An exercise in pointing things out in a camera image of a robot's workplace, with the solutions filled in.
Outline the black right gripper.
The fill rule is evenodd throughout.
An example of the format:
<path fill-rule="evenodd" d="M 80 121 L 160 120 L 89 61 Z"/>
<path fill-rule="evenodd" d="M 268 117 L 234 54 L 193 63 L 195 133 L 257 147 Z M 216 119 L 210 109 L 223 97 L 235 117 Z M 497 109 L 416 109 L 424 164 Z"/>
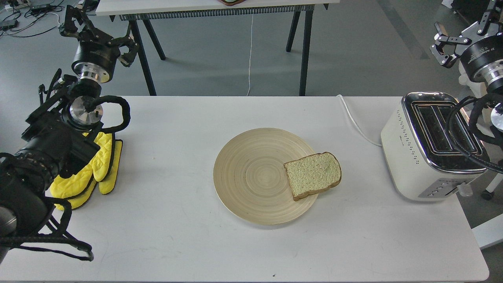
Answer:
<path fill-rule="evenodd" d="M 502 81 L 503 40 L 499 36 L 502 34 L 502 23 L 499 21 L 502 2 L 502 0 L 488 2 L 487 8 L 478 21 L 475 34 L 491 37 L 483 38 L 474 44 L 470 38 L 463 35 L 449 36 L 445 26 L 440 22 L 435 22 L 433 26 L 437 33 L 433 37 L 435 42 L 430 45 L 430 52 L 438 64 L 444 68 L 454 66 L 460 56 L 456 52 L 456 48 L 461 46 L 461 49 L 465 50 L 460 56 L 461 64 L 471 82 L 496 83 Z M 445 51 L 446 46 L 454 48 L 452 54 Z"/>

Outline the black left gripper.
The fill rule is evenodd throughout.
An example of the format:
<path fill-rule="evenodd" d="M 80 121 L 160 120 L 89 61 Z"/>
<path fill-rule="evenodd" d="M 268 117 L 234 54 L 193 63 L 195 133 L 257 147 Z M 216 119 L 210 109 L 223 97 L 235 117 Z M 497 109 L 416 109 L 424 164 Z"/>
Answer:
<path fill-rule="evenodd" d="M 133 36 L 113 38 L 104 43 L 94 41 L 102 38 L 101 32 L 94 27 L 85 9 L 74 6 L 66 6 L 59 34 L 79 40 L 72 63 L 73 72 L 78 77 L 89 77 L 98 83 L 111 81 L 117 60 L 122 66 L 130 67 L 140 48 Z M 127 52 L 122 53 L 122 47 L 126 47 Z"/>

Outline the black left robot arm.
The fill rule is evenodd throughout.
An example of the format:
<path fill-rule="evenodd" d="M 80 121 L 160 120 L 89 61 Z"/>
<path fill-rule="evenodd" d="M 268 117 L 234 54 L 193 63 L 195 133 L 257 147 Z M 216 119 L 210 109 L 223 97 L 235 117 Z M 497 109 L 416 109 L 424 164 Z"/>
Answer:
<path fill-rule="evenodd" d="M 86 13 L 89 2 L 67 6 L 59 32 L 77 39 L 72 70 L 59 69 L 49 88 L 39 87 L 40 106 L 27 118 L 22 138 L 27 143 L 14 154 L 1 153 L 1 259 L 18 248 L 49 252 L 26 243 L 67 244 L 85 256 L 59 254 L 92 261 L 90 244 L 68 232 L 72 215 L 65 197 L 46 191 L 57 177 L 69 178 L 90 163 L 101 147 L 99 134 L 115 134 L 128 127 L 130 106 L 118 96 L 101 96 L 111 81 L 116 62 L 131 66 L 139 46 L 129 32 L 114 38 L 96 28 Z"/>

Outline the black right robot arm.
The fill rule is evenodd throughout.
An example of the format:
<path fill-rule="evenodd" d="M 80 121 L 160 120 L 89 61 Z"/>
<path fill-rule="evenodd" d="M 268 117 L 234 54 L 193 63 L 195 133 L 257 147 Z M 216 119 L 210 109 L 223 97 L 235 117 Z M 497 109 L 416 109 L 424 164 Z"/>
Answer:
<path fill-rule="evenodd" d="M 503 42 L 502 23 L 499 21 L 502 13 L 502 1 L 490 0 L 480 17 L 461 32 L 459 36 L 451 37 L 445 27 L 436 22 L 437 34 L 430 46 L 430 52 L 440 66 L 451 68 L 460 59 L 461 66 L 469 81 L 483 83 L 486 94 L 480 98 L 467 97 L 462 99 L 448 116 L 448 140 L 454 143 L 468 160 L 483 168 L 502 173 L 502 162 L 485 161 L 463 147 L 451 131 L 453 115 L 465 105 L 472 104 L 468 129 L 471 134 L 485 143 L 502 147 L 502 80 L 503 80 Z"/>

